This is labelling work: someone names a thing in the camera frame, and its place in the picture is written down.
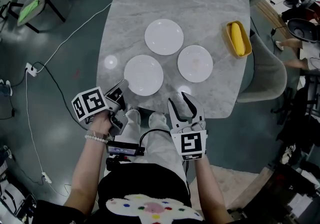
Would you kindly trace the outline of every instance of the white pants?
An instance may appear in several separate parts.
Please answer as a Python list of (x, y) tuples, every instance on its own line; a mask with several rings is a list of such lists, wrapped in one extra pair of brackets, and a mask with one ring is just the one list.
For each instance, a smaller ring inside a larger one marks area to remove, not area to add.
[[(141, 137), (141, 117), (137, 110), (129, 110), (126, 113), (128, 123), (125, 126), (120, 140), (117, 141), (128, 143), (139, 143)], [(162, 113), (154, 112), (149, 118), (150, 129), (162, 129), (169, 131), (169, 127), (165, 123), (165, 117)], [(177, 174), (186, 183), (186, 174), (182, 166), (181, 157), (178, 155), (175, 144), (169, 134), (163, 131), (151, 131), (143, 140), (147, 139), (147, 143), (143, 143), (146, 148), (144, 156), (138, 156), (134, 163), (157, 164), (167, 168)]]

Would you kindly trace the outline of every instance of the bracelet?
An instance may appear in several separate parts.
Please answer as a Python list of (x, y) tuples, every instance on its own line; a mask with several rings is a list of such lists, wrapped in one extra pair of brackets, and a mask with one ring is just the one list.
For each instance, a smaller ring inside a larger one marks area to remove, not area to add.
[(86, 139), (92, 139), (103, 143), (107, 143), (109, 141), (107, 135), (93, 130), (88, 130), (84, 137)]

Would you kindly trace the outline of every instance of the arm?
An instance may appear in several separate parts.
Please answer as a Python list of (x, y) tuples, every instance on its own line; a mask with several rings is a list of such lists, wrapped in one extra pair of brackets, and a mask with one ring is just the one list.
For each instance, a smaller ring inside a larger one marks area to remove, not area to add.
[(224, 197), (211, 170), (207, 156), (195, 160), (196, 180), (200, 205), (208, 223), (226, 224), (233, 222), (228, 214)]
[[(108, 134), (110, 128), (108, 112), (103, 111), (94, 116), (90, 130)], [(86, 140), (72, 176), (71, 192), (64, 206), (75, 208), (86, 216), (91, 214), (97, 195), (105, 147), (106, 144), (101, 141)]]

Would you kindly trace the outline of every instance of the desk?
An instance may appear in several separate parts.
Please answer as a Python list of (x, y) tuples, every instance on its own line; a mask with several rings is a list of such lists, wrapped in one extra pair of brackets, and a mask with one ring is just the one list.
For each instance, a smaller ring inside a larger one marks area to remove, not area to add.
[[(173, 55), (155, 54), (145, 43), (145, 30), (157, 19), (173, 20), (182, 28), (184, 43)], [(139, 96), (128, 89), (125, 102), (167, 113), (167, 100), (171, 98), (181, 115), (190, 116), (180, 94), (184, 90), (204, 106), (206, 118), (227, 118), (234, 108), (247, 61), (233, 57), (223, 39), (222, 26), (235, 20), (242, 22), (249, 34), (249, 0), (113, 0), (100, 46), (97, 86), (106, 92), (124, 78), (130, 59), (149, 55), (163, 68), (162, 87), (151, 96)], [(179, 73), (179, 53), (190, 45), (200, 45), (212, 56), (213, 71), (204, 82), (189, 82)], [(118, 60), (114, 69), (105, 67), (109, 55)]]

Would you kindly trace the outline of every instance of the electrical outlet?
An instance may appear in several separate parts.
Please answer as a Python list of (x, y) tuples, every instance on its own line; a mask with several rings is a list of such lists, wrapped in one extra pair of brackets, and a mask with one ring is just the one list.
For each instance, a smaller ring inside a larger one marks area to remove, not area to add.
[(37, 69), (32, 66), (29, 62), (25, 65), (26, 71), (33, 77), (37, 75)]

